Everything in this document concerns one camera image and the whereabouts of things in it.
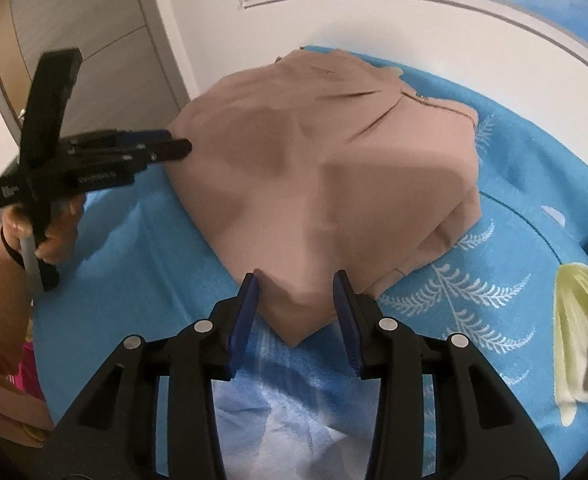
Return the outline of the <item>person left hand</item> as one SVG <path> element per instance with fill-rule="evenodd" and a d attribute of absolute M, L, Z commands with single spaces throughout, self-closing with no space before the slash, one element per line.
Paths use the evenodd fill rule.
<path fill-rule="evenodd" d="M 52 217 L 44 231 L 44 240 L 36 248 L 38 259 L 57 266 L 73 253 L 86 199 L 86 194 L 80 194 L 59 201 L 58 213 Z M 21 241 L 32 235 L 32 225 L 20 208 L 11 206 L 2 213 L 2 232 L 8 245 L 20 252 Z"/>

